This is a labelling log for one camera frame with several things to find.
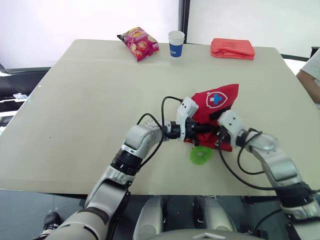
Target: green ring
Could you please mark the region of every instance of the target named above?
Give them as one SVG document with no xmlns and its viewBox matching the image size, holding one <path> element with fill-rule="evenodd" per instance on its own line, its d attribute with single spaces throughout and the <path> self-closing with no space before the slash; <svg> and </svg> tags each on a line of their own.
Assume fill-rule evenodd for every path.
<svg viewBox="0 0 320 240">
<path fill-rule="evenodd" d="M 213 151 L 209 147 L 196 146 L 190 152 L 190 160 L 195 165 L 203 165 L 208 162 L 213 156 Z"/>
</svg>

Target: white sleeve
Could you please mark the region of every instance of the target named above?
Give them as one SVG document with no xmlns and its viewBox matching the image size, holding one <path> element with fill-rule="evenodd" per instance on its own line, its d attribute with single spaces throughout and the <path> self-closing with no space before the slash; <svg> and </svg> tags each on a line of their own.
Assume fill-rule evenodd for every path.
<svg viewBox="0 0 320 240">
<path fill-rule="evenodd" d="M 320 48 L 306 62 L 301 70 L 311 75 L 315 79 L 320 80 Z"/>
</svg>

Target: person's arm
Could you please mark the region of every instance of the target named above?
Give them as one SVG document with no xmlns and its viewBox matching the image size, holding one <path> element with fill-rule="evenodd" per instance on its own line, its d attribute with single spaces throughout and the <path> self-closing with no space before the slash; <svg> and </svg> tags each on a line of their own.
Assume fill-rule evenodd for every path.
<svg viewBox="0 0 320 240">
<path fill-rule="evenodd" d="M 303 70 L 300 70 L 296 77 L 299 79 L 302 86 L 308 92 L 312 100 L 316 104 L 320 104 L 320 86 L 315 82 L 315 78 Z"/>
</svg>

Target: blue cup label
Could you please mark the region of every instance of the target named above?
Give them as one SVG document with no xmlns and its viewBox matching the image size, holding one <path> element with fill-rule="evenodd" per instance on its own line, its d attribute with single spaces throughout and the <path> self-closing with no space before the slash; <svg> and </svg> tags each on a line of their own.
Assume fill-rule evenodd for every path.
<svg viewBox="0 0 320 240">
<path fill-rule="evenodd" d="M 183 44 L 178 45 L 178 46 L 169 44 L 169 47 L 170 47 L 170 55 L 172 57 L 178 58 L 181 56 Z"/>
</svg>

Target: floor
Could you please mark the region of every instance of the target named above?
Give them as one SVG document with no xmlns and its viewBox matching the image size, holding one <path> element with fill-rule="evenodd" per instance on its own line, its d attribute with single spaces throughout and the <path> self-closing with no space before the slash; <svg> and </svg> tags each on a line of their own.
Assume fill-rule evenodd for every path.
<svg viewBox="0 0 320 240">
<path fill-rule="evenodd" d="M 170 196 L 166 231 L 194 228 L 192 203 L 195 196 Z M 144 203 L 150 196 L 132 195 L 124 216 L 114 233 L 114 240 L 131 240 L 136 221 Z M 243 204 L 239 196 L 218 196 L 218 201 L 233 219 L 239 232 L 253 229 L 266 214 L 279 208 L 276 201 Z M 79 199 L 51 194 L 0 190 L 0 239 L 33 240 L 42 232 L 44 217 L 49 211 L 57 211 L 65 220 L 81 209 Z M 287 240 L 285 224 L 288 221 L 277 214 L 261 228 L 268 232 L 269 239 Z"/>
</svg>

